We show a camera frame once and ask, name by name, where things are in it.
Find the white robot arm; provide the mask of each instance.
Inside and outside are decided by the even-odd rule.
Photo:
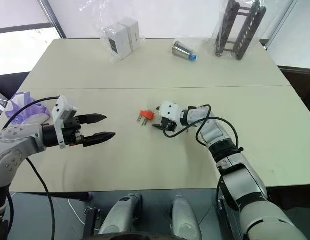
[[[80,133],[81,124],[97,123],[107,117],[101,114],[75,116],[77,108],[61,95],[52,111],[54,125],[15,125],[0,132],[0,229],[6,209],[9,187],[22,162],[31,155],[44,152],[47,147],[83,144],[84,147],[108,141],[114,132],[95,133],[84,137]]]
[[[225,129],[217,123],[210,107],[184,109],[165,101],[159,107],[162,125],[155,127],[174,131],[208,117],[200,135],[212,154],[221,175],[221,190],[227,204],[240,211],[240,226],[249,240],[306,240],[285,213],[268,201],[266,187]]]

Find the red object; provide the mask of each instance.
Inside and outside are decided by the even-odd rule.
[[[140,111],[140,115],[148,120],[153,120],[155,113],[152,111]]]

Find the blue cap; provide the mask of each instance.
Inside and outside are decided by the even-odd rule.
[[[190,55],[188,58],[191,62],[195,62],[197,60],[197,56],[196,55]]]

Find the table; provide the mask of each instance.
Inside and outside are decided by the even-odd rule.
[[[107,116],[83,125],[82,133],[116,136],[87,148],[53,147],[31,156],[48,189],[215,188],[219,173],[207,149],[196,142],[194,129],[168,139],[150,123],[136,121],[139,110],[154,110],[164,100],[181,106],[211,104],[216,116],[235,126],[239,145],[267,186],[310,184],[310,113],[262,46],[242,61],[201,49],[193,64],[172,56],[171,44],[171,39],[149,39],[118,63],[109,62],[97,39],[51,44],[20,90],[35,99],[63,94],[75,101],[79,115]],[[50,109],[54,104],[45,103]],[[0,129],[6,120],[0,117]],[[11,191],[44,189],[23,163]]]

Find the gray floor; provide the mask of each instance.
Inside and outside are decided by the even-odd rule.
[[[133,191],[111,191],[93,193],[89,203],[70,200],[82,221],[85,221],[84,210],[87,206],[101,209],[101,219],[96,228],[112,206],[123,196]],[[174,197],[183,195],[190,202],[202,232],[203,240],[221,240],[219,221],[215,210],[214,189],[187,190],[152,190],[140,191],[143,196],[143,218],[136,227],[139,232],[170,234],[171,219],[169,209]],[[16,193],[13,197],[15,218],[9,240],[50,239],[52,230],[51,211],[48,198],[30,194]],[[82,239],[84,226],[77,219],[68,200],[53,199],[56,219],[56,240]],[[9,219],[9,209],[4,218]],[[296,226],[310,240],[310,209],[293,208],[286,212]]]

